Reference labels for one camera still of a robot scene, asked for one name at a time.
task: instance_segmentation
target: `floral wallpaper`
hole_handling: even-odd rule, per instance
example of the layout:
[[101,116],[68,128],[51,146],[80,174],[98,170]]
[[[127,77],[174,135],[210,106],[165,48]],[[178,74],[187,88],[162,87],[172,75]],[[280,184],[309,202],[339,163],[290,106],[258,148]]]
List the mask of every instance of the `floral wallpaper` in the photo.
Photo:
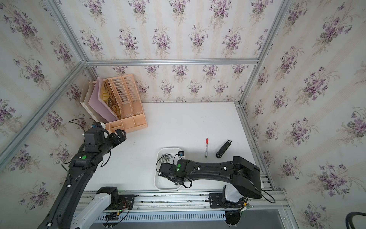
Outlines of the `floral wallpaper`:
[[[59,1],[89,59],[257,57],[280,4],[279,0]],[[306,3],[295,8],[292,23],[305,14]]]
[[95,67],[99,77],[134,74],[143,102],[238,101],[253,65]]
[[366,209],[365,8],[294,0],[245,102],[301,229],[345,228],[349,212]]
[[[0,2],[0,152],[50,96],[77,60],[43,1]],[[81,74],[0,171],[0,228],[37,228],[63,185],[86,117]],[[83,128],[87,119],[77,123]]]

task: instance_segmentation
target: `white tray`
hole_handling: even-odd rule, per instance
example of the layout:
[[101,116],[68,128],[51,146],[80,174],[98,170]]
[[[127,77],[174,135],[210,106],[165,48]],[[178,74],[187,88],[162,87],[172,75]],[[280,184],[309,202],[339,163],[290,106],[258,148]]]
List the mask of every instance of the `white tray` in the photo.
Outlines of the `white tray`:
[[[177,154],[178,151],[182,151],[180,148],[177,147],[167,147],[167,148],[163,148],[161,150],[159,150],[157,156],[156,156],[156,161],[163,155],[163,154]],[[174,155],[169,161],[167,161],[170,164],[174,164],[179,160],[179,157],[176,156],[174,163],[173,163],[173,159],[174,159]],[[160,162],[158,162],[156,168],[157,170],[159,170],[160,168]],[[159,177],[158,172],[155,171],[155,177],[154,177],[154,186],[157,190],[160,191],[175,191],[178,190],[182,187],[182,185],[174,185],[174,183],[168,179],[166,179],[165,177]]]

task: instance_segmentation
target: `peach plastic file organizer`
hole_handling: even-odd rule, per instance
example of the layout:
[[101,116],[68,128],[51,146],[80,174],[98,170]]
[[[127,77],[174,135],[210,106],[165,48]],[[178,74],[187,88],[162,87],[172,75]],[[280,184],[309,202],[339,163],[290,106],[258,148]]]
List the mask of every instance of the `peach plastic file organizer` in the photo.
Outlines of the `peach plastic file organizer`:
[[129,133],[146,128],[146,118],[134,75],[122,75],[104,80],[109,81],[108,84],[116,97],[121,111],[121,119],[106,123],[105,129],[109,133],[115,132],[116,129],[121,129]]

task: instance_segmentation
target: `white tabletop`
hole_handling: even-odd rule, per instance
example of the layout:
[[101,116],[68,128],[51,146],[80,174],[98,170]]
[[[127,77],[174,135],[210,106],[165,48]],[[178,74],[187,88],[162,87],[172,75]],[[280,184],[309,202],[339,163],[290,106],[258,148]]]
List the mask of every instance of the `white tabletop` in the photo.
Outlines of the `white tabletop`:
[[[143,103],[143,108],[148,127],[127,134],[127,140],[112,150],[108,164],[97,168],[86,191],[103,186],[156,190],[154,166],[158,151],[164,147],[178,147],[186,159],[198,162],[225,162],[241,156],[255,164],[234,103]],[[217,159],[216,152],[229,139],[231,146]],[[196,180],[190,189],[221,189],[225,184]]]

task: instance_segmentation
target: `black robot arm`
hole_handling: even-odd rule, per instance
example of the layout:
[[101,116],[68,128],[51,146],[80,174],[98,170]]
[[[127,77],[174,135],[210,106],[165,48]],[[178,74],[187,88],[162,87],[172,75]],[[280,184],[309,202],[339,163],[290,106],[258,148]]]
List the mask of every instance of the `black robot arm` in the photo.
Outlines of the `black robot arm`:
[[179,185],[199,179],[223,181],[232,184],[245,197],[262,198],[259,191],[259,168],[239,156],[222,163],[201,163],[192,160],[178,160],[176,165],[163,163],[159,169],[159,176]]
[[69,164],[70,169],[48,215],[38,229],[69,229],[76,206],[103,155],[126,140],[124,130],[108,134],[102,127],[90,128],[84,133],[82,144]]

